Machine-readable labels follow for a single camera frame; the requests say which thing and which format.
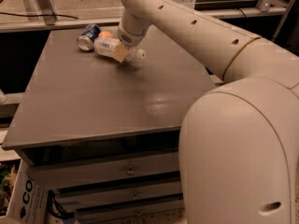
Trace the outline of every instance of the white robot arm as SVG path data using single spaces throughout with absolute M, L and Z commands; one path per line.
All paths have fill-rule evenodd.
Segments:
M 299 58 L 171 0 L 121 0 L 119 38 L 154 24 L 226 85 L 197 100 L 179 140 L 188 224 L 295 224 Z

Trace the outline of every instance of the silver can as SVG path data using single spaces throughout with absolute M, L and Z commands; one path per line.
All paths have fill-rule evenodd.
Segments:
M 85 27 L 83 33 L 78 37 L 77 43 L 80 49 L 84 51 L 93 50 L 93 41 L 101 32 L 96 24 L 89 24 Z

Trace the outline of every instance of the cabinet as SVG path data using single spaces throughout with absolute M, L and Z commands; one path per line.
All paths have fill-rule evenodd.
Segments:
M 50 33 L 3 148 L 80 223 L 182 208 L 179 128 L 206 69 L 155 27 L 123 64 L 81 51 L 81 31 Z

